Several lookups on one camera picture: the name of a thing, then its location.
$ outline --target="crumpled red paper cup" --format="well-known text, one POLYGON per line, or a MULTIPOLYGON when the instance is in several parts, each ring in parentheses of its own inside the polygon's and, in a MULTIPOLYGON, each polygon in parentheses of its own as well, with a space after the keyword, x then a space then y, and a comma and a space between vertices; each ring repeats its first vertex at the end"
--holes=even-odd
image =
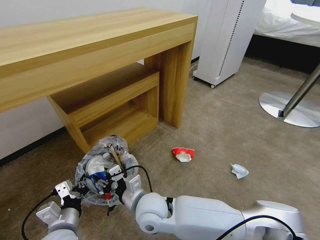
POLYGON ((190 162, 194 155, 194 149, 189 148, 173 148, 172 152, 180 162, 190 162))

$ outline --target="metal pole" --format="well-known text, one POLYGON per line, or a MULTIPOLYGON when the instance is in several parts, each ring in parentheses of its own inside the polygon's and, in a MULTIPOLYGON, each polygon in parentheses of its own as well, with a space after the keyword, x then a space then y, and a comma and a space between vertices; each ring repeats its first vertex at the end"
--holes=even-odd
POLYGON ((297 92, 292 96, 287 105, 283 109, 283 118, 286 118, 288 114, 294 109, 298 103, 304 98, 304 96, 310 91, 315 82, 320 78, 320 64, 310 74, 310 76, 304 81, 297 92))

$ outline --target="wooden desk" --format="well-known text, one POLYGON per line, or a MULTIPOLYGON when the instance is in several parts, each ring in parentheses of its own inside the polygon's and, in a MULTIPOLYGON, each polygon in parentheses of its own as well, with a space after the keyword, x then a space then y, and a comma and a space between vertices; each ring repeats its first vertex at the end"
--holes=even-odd
POLYGON ((179 128, 197 16, 137 8, 0 29, 0 112, 144 59, 179 128))

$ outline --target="white air purifier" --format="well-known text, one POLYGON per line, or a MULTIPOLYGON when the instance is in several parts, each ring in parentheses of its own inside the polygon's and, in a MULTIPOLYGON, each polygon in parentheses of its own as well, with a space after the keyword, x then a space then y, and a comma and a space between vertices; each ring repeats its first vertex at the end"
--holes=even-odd
POLYGON ((212 0, 194 79, 211 88, 235 74, 266 0, 212 0))

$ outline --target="red object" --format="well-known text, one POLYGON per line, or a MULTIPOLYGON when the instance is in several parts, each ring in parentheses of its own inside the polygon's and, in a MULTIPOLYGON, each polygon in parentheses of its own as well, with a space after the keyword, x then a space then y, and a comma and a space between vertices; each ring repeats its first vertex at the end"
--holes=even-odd
POLYGON ((106 195, 104 195, 104 199, 108 200, 111 198, 111 192, 108 192, 106 195))
POLYGON ((189 160, 193 159, 194 155, 194 149, 189 148, 173 148, 172 152, 173 155, 182 162, 188 161, 186 160, 187 158, 189 158, 189 160))

